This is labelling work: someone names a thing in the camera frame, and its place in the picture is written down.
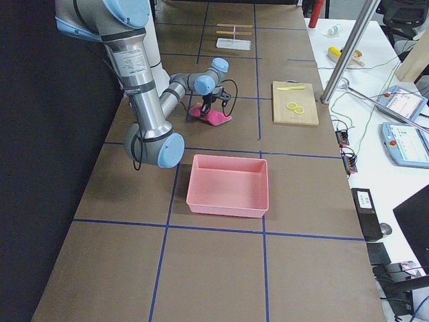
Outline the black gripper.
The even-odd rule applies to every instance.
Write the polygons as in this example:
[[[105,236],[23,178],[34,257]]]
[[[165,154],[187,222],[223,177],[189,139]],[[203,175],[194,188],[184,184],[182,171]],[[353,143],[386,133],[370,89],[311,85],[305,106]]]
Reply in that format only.
[[[203,97],[202,107],[200,108],[200,116],[206,117],[211,109],[212,103],[214,103],[217,99],[221,100],[221,107],[223,110],[223,114],[225,115],[225,107],[228,102],[231,100],[231,95],[225,91],[224,87],[219,87],[215,89],[212,93],[204,95]]]

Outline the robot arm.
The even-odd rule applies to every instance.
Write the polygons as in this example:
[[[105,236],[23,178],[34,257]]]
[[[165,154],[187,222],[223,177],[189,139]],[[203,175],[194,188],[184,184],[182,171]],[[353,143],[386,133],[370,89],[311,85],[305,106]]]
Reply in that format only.
[[[174,132],[162,109],[144,38],[154,33],[148,1],[56,1],[57,28],[67,36],[105,45],[137,121],[124,146],[138,163],[176,166],[184,138]]]
[[[202,106],[195,117],[211,118],[211,105],[217,99],[225,108],[231,95],[225,91],[223,82],[229,71],[229,63],[224,58],[214,58],[203,73],[178,73],[170,77],[170,84],[160,97],[164,117],[167,118],[179,104],[187,91],[195,92],[203,98]]]

